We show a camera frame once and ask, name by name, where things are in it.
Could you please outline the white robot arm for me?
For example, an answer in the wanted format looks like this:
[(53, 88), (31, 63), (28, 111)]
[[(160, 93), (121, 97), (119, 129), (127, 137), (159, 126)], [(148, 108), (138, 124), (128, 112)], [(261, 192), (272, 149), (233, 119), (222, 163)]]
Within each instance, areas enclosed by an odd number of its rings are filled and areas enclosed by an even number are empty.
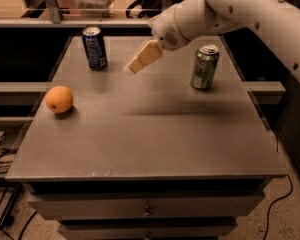
[(125, 66), (130, 74), (200, 36), (250, 29), (300, 83), (300, 9), (284, 0), (184, 0), (149, 20), (153, 39)]

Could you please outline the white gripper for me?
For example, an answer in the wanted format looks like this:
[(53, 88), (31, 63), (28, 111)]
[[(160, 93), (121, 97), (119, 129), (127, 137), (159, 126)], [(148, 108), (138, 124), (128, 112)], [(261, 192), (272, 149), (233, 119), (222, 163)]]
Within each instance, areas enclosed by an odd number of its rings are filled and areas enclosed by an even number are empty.
[(151, 34), (156, 40), (147, 41), (124, 67), (128, 74), (139, 71), (160, 59), (163, 50), (178, 50), (189, 44), (178, 27), (176, 20), (177, 5), (173, 5), (148, 21)]

